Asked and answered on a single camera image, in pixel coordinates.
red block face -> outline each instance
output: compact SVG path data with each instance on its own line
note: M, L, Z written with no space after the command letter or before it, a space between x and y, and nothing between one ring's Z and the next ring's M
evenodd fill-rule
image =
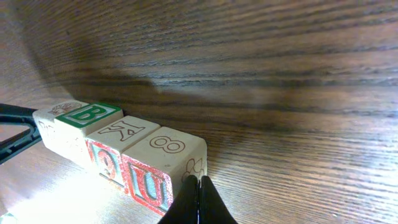
M96 141L86 140L91 161L99 169L100 176L108 179L116 188L129 193L122 175L122 160L118 151Z
M126 155L122 157L123 179L131 196L154 212L164 215L173 202L170 176Z

wooden surface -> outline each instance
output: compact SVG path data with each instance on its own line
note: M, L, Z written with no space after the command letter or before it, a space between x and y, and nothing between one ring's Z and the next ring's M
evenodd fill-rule
M101 101L206 139L239 223L398 223L398 2L360 2L2 2L0 101ZM160 219L42 143L0 177L31 223Z

wooden block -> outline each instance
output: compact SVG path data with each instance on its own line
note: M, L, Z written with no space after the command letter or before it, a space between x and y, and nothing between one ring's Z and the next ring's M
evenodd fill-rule
M163 215L190 175L207 175L202 138L162 127L122 153L123 179L131 196Z
M123 117L120 108L104 103L92 103L55 118L55 128L60 133L59 146L68 151L70 160L92 170L85 138L94 131Z
M86 137L92 163L101 176L128 194L121 173L121 153L159 128L160 125L150 121L125 116L93 132Z
M59 147L58 134L55 131L54 119L61 114L65 114L86 105L88 105L88 103L77 100L68 100L57 105L53 105L50 108L33 112L33 118L40 131L45 147L69 159L67 152L65 150L61 150L61 147Z

green letter b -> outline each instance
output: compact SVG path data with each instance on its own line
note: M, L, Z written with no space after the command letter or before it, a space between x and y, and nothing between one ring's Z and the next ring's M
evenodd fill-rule
M103 113L106 113L106 110L104 108L99 106L92 106L88 110L71 115L71 118L76 119L78 121L89 121L95 118L96 115L101 115Z

white block face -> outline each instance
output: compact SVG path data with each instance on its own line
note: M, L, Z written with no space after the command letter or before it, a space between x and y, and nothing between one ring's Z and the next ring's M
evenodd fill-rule
M205 140L166 127L124 151L122 160L133 198L158 213L167 211L168 197L177 196L188 175L207 175Z
M88 135L86 145L98 173L128 193L121 173L121 153L159 128L150 121L125 116Z
M82 106L86 106L88 103L80 102L77 100L68 100L62 103L53 105L50 108L37 110L33 112L33 118L35 120L36 126L40 131L43 143L46 148L51 151L68 158L65 151L60 150L58 144L58 133L55 130L55 117L71 112Z
M103 103L93 103L55 118L55 128L60 133L58 145L67 151L69 159L92 170L85 138L92 132L123 117L120 108Z

